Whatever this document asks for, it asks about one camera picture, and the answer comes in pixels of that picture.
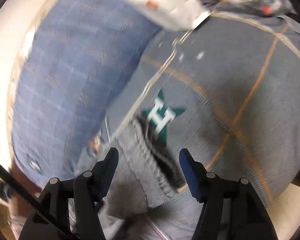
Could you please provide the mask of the white paper shopping bag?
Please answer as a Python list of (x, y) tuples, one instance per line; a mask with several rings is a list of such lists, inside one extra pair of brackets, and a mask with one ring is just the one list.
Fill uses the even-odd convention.
[(200, 0), (124, 0), (164, 29), (193, 30), (210, 15)]

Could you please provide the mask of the grey denim pants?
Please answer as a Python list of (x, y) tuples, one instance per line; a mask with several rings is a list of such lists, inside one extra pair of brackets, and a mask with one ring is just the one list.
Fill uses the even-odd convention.
[(96, 156), (102, 160), (111, 147), (119, 152), (119, 163), (100, 213), (107, 239), (113, 239), (124, 226), (124, 239), (168, 239), (148, 212), (176, 194), (181, 177), (174, 162), (152, 145), (148, 135), (149, 126), (133, 118)]

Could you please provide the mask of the grey star-pattern bedsheet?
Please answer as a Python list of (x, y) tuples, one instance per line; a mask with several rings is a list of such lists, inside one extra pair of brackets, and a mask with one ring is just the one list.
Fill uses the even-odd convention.
[(99, 152), (83, 152), (77, 172), (133, 118), (180, 173), (176, 194), (148, 212), (168, 239), (190, 239), (203, 207), (181, 169), (183, 148), (222, 179), (247, 178), (270, 207), (300, 170), (300, 23), (217, 11), (190, 34), (160, 30), (107, 108)]

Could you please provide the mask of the blue plaid pillow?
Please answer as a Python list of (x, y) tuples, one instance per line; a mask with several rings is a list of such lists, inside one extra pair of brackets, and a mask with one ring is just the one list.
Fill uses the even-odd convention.
[(37, 30), (14, 103), (12, 145), (36, 185), (74, 176), (159, 26), (123, 0), (59, 0)]

